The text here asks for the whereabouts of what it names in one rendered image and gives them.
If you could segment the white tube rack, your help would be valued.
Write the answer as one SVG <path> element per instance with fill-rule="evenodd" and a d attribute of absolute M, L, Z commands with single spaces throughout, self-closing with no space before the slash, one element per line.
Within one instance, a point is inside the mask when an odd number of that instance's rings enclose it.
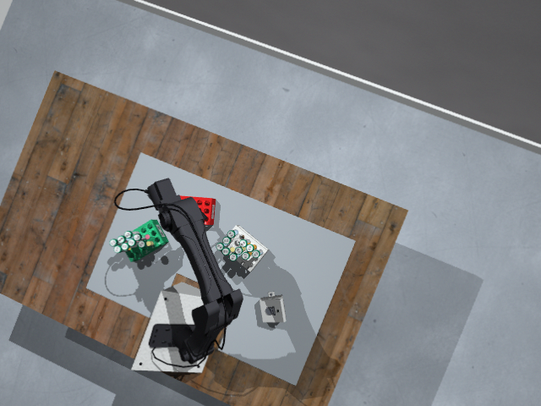
<path fill-rule="evenodd" d="M 265 254 L 268 252 L 269 249 L 267 249 L 260 241 L 258 241 L 256 238 L 254 238 L 250 233 L 248 233 L 246 230 L 244 230 L 239 225 L 236 225 L 233 230 L 238 230 L 238 235 L 235 235 L 233 238 L 234 240 L 231 241 L 231 243 L 228 245 L 227 248 L 234 247 L 236 249 L 237 247 L 241 247 L 239 245 L 240 240 L 242 239 L 249 239 L 251 241 L 250 244 L 255 244 L 257 246 L 256 250 L 263 250 L 263 254 L 260 255 L 258 258 L 254 258 L 252 255 L 247 259 L 244 260 L 242 258 L 242 254 L 240 257 L 236 259 L 242 266 L 244 266 L 247 270 L 250 272 L 258 265 L 258 263 L 261 261 L 261 259 L 265 256 Z"/>

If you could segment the red test tube rack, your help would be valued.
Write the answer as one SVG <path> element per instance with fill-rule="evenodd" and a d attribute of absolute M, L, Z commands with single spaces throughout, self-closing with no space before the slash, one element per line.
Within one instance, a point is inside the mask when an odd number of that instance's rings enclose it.
<path fill-rule="evenodd" d="M 180 197 L 183 200 L 192 196 L 180 195 Z M 202 210 L 202 212 L 204 212 L 204 214 L 207 216 L 207 219 L 204 220 L 205 225 L 214 225 L 216 199 L 203 198 L 203 197 L 193 197 L 193 198 L 197 202 L 200 210 Z"/>

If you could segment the green test tube rack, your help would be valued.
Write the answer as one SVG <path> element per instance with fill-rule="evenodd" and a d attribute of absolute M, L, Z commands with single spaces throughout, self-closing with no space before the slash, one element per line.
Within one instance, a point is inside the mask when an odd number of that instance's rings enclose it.
<path fill-rule="evenodd" d="M 130 251 L 125 251 L 131 262 L 138 261 L 152 251 L 160 248 L 161 246 L 169 242 L 167 236 L 164 234 L 157 220 L 149 220 L 148 222 L 136 228 L 132 232 L 135 231 L 139 231 L 140 234 L 149 234 L 150 239 L 147 239 L 145 241 L 152 241 L 154 244 L 153 246 L 144 248 L 140 248 L 137 245 L 137 247 L 131 248 Z"/>

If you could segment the grey bench mat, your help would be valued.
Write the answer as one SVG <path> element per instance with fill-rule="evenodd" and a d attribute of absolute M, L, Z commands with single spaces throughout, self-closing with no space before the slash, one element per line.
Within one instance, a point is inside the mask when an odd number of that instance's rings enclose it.
<path fill-rule="evenodd" d="M 206 235 L 222 274 L 243 295 L 222 352 L 296 386 L 356 241 L 142 152 L 126 189 L 165 178 L 176 195 L 216 199 Z M 86 286 L 149 318 L 177 273 L 198 282 L 183 247 L 163 228 L 169 242 L 138 261 L 110 245 L 149 220 L 160 224 L 158 214 L 155 207 L 117 209 Z M 251 272 L 216 248 L 236 225 L 269 249 Z M 285 322 L 263 322 L 260 299 L 269 292 L 283 296 Z"/>

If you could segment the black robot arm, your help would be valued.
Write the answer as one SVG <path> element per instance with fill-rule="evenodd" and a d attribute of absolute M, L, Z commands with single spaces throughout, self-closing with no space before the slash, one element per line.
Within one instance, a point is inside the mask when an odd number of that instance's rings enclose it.
<path fill-rule="evenodd" d="M 156 181 L 147 189 L 148 197 L 154 205 L 167 203 L 180 206 L 191 219 L 193 225 L 185 213 L 175 206 L 155 206 L 159 211 L 161 227 L 175 235 L 189 258 L 203 301 L 203 305 L 192 310 L 194 324 L 155 324 L 149 346 L 179 348 L 181 360 L 193 364 L 205 357 L 210 343 L 225 326 L 225 310 L 221 297 L 224 298 L 227 309 L 228 326 L 232 320 L 238 318 L 243 295 L 240 289 L 233 291 L 231 284 L 222 274 L 210 247 L 204 218 L 195 199 L 189 197 L 182 200 L 180 195 L 176 195 L 170 178 Z"/>

